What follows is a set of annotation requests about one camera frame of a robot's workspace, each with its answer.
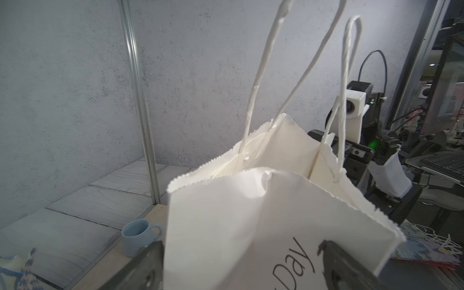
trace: white paper bag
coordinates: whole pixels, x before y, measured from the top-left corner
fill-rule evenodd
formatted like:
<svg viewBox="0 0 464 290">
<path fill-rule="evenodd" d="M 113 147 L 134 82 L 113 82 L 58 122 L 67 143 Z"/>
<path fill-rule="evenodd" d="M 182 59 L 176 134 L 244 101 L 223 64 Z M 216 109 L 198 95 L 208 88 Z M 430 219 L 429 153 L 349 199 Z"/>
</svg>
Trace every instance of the white paper bag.
<svg viewBox="0 0 464 290">
<path fill-rule="evenodd" d="M 323 240 L 335 241 L 375 275 L 404 240 L 399 228 L 346 177 L 344 130 L 339 134 L 338 159 L 329 145 L 333 134 L 325 134 L 320 143 L 282 114 L 333 32 L 344 0 L 277 117 L 248 136 L 256 92 L 291 4 L 292 0 L 283 0 L 266 41 L 243 140 L 168 186 L 165 290 L 327 289 L 322 255 L 317 255 Z M 358 33 L 349 57 L 354 23 Z M 345 89 L 360 28 L 359 16 L 350 18 L 340 95 L 327 128 L 338 109 L 338 127 L 345 128 Z"/>
</svg>

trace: wooden board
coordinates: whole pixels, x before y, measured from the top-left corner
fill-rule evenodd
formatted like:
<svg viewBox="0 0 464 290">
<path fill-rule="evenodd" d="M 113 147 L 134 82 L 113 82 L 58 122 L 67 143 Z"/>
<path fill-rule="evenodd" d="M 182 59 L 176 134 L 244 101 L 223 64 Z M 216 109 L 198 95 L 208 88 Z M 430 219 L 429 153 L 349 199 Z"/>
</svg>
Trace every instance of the wooden board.
<svg viewBox="0 0 464 290">
<path fill-rule="evenodd" d="M 0 256 L 27 258 L 37 247 L 34 274 L 65 287 L 120 231 L 49 209 L 40 209 L 0 230 Z"/>
<path fill-rule="evenodd" d="M 150 223 L 160 223 L 166 229 L 168 207 L 156 205 L 146 216 Z M 73 288 L 72 290 L 96 290 L 122 269 L 131 258 L 124 256 L 122 240 L 111 249 Z"/>
<path fill-rule="evenodd" d="M 157 170 L 162 171 L 165 167 L 164 164 L 156 164 Z M 145 161 L 140 160 L 111 172 L 91 185 L 151 196 L 147 167 Z"/>
<path fill-rule="evenodd" d="M 39 281 L 39 285 L 44 288 L 44 290 L 57 290 L 55 287 L 50 286 L 47 283 L 44 283 L 42 281 Z"/>
<path fill-rule="evenodd" d="M 169 205 L 169 194 L 166 192 L 161 196 L 161 204 Z"/>
<path fill-rule="evenodd" d="M 174 166 L 168 165 L 162 171 L 158 173 L 158 182 L 160 185 L 160 192 L 163 195 L 168 188 L 168 184 L 171 182 L 172 179 L 176 178 L 179 175 L 185 174 L 190 170 L 190 167 L 183 167 L 183 166 Z"/>
<path fill-rule="evenodd" d="M 55 201 L 47 208 L 122 230 L 151 204 L 151 197 L 148 196 L 87 186 Z"/>
</svg>

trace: mug handle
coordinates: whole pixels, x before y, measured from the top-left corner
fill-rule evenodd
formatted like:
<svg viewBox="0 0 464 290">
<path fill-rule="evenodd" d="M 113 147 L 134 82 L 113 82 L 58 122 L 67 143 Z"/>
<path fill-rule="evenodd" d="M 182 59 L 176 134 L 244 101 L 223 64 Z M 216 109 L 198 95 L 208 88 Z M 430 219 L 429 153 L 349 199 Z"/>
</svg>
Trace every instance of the mug handle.
<svg viewBox="0 0 464 290">
<path fill-rule="evenodd" d="M 163 235 L 163 225 L 162 224 L 150 224 L 148 227 L 150 228 L 150 230 L 153 229 L 154 227 L 157 227 L 158 230 L 160 230 L 160 232 L 153 237 L 153 240 L 156 240 L 157 238 L 161 238 L 161 236 Z"/>
</svg>

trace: black cable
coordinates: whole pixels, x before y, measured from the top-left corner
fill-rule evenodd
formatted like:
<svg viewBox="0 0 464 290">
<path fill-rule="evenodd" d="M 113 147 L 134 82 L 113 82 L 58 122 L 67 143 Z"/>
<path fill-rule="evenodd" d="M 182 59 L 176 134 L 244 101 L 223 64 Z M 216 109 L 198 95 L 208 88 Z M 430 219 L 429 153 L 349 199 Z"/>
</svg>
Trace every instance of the black cable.
<svg viewBox="0 0 464 290">
<path fill-rule="evenodd" d="M 409 120 L 411 120 L 412 118 L 414 118 L 415 116 L 409 118 L 409 119 L 406 119 L 406 121 L 404 121 L 403 123 L 401 123 L 400 126 L 398 126 L 395 130 L 392 130 L 391 132 L 395 132 L 396 130 L 398 130 L 399 128 L 403 127 L 404 124 L 406 124 Z"/>
<path fill-rule="evenodd" d="M 383 85 L 383 95 L 385 95 L 385 92 L 387 91 L 387 78 L 388 78 L 388 70 L 387 70 L 387 60 L 385 59 L 385 54 L 380 49 L 376 49 L 374 51 L 371 51 L 370 54 L 364 59 L 364 61 L 361 64 L 361 68 L 359 69 L 359 75 L 358 75 L 358 81 L 361 79 L 361 72 L 362 72 L 362 67 L 366 63 L 367 59 L 374 53 L 374 52 L 379 52 L 380 55 L 382 56 L 383 59 L 383 64 L 385 65 L 385 84 Z"/>
<path fill-rule="evenodd" d="M 402 119 L 402 118 L 406 117 L 407 115 L 409 115 L 409 114 L 411 114 L 411 113 L 413 113 L 413 112 L 415 112 L 415 111 L 417 111 L 417 110 L 420 110 L 420 109 L 423 109 L 423 107 L 419 106 L 418 108 L 413 109 L 413 110 L 407 112 L 406 114 L 404 114 L 404 115 L 402 115 L 402 116 L 400 116 L 400 117 L 394 119 L 393 121 L 391 121 L 390 123 L 388 123 L 386 127 L 391 126 L 393 123 L 395 123 L 395 122 L 398 121 L 399 119 Z"/>
</svg>

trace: concrete wall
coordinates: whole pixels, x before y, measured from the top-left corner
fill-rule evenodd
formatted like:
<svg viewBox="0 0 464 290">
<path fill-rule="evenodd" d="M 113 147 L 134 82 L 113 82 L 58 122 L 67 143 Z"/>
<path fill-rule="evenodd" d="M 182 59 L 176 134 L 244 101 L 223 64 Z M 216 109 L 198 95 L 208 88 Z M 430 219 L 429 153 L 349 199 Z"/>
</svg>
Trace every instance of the concrete wall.
<svg viewBox="0 0 464 290">
<path fill-rule="evenodd" d="M 251 84 L 279 2 L 131 0 L 159 162 L 198 166 L 241 139 Z M 423 0 L 348 1 L 286 113 L 306 131 L 323 129 L 339 90 L 344 26 L 356 14 L 364 30 L 350 78 L 357 78 L 370 51 L 382 49 L 389 68 L 387 96 L 392 98 L 424 5 Z M 295 1 L 258 92 L 251 129 L 274 117 L 316 52 L 337 6 L 337 0 Z M 383 75 L 376 54 L 361 80 L 382 91 Z"/>
<path fill-rule="evenodd" d="M 0 2 L 0 228 L 142 153 L 116 0 Z"/>
</svg>

